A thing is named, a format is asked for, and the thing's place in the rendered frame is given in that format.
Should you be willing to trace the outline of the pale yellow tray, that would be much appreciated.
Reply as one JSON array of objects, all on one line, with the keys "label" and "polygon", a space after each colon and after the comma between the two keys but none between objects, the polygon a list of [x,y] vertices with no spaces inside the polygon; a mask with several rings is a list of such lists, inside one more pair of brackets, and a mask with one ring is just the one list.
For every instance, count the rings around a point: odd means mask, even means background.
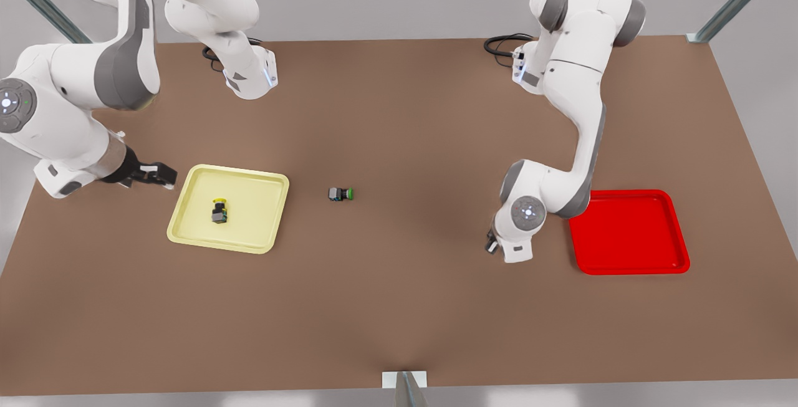
[{"label": "pale yellow tray", "polygon": [[[279,173],[196,165],[167,227],[174,243],[265,254],[276,241],[290,180]],[[228,221],[211,222],[214,199],[227,199]]]}]

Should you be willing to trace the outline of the red tray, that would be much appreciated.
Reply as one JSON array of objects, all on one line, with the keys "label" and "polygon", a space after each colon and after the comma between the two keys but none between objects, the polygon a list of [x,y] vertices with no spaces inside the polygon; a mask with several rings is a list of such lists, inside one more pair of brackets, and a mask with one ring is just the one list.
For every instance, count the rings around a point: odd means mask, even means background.
[{"label": "red tray", "polygon": [[683,274],[689,253],[669,194],[593,190],[568,221],[577,267],[588,275]]}]

